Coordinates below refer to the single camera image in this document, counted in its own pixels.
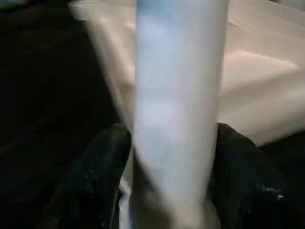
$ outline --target black fabric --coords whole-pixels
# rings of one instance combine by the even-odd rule
[[[262,147],[270,160],[288,180],[292,198],[305,216],[305,131],[295,133]]]
[[[82,22],[63,2],[0,14],[0,222],[35,228],[59,179],[119,122]]]
[[[286,177],[228,125],[218,126],[211,187],[223,228],[303,228]]]
[[[38,229],[109,229],[131,145],[122,125],[99,134],[60,181]]]

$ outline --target white tube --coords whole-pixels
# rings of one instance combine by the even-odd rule
[[[228,0],[138,0],[134,140],[176,228],[200,228]]]

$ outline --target white surface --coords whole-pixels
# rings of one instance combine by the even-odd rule
[[[132,129],[135,11],[126,6],[134,3],[122,4],[109,8],[93,1],[79,7],[78,16],[94,31],[117,104]],[[303,22],[302,12],[273,2],[231,0],[218,120],[258,145],[304,128]]]

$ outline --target blurry object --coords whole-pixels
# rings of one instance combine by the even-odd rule
[[[203,204],[214,161],[228,4],[137,1],[134,145],[172,229],[215,228],[205,224]]]

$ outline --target white cylinder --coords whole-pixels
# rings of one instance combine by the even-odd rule
[[[200,228],[228,0],[138,0],[134,142],[175,226]]]

